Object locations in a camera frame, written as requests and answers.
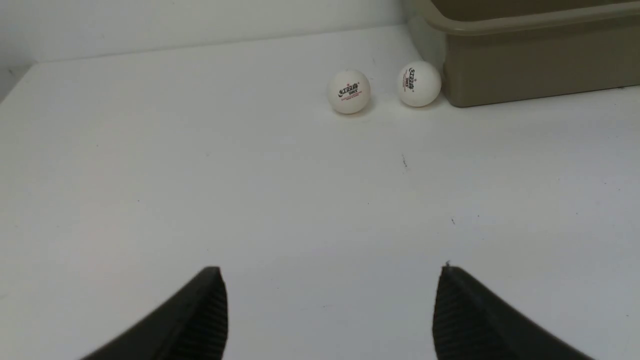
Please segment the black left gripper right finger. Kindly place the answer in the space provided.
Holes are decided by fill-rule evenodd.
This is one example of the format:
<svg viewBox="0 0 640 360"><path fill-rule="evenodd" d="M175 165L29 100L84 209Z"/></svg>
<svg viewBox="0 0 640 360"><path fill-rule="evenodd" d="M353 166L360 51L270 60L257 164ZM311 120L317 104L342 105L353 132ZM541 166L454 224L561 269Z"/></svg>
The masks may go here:
<svg viewBox="0 0 640 360"><path fill-rule="evenodd" d="M439 360L587 360L459 266L441 269L433 310Z"/></svg>

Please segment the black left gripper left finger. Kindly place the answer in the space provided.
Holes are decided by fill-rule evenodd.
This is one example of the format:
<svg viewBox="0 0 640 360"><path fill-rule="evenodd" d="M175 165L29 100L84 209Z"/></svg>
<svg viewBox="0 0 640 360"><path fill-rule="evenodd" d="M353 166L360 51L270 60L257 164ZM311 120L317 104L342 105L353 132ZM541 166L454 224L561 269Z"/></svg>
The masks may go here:
<svg viewBox="0 0 640 360"><path fill-rule="evenodd" d="M219 267L199 271L162 305L85 360L221 360L229 335Z"/></svg>

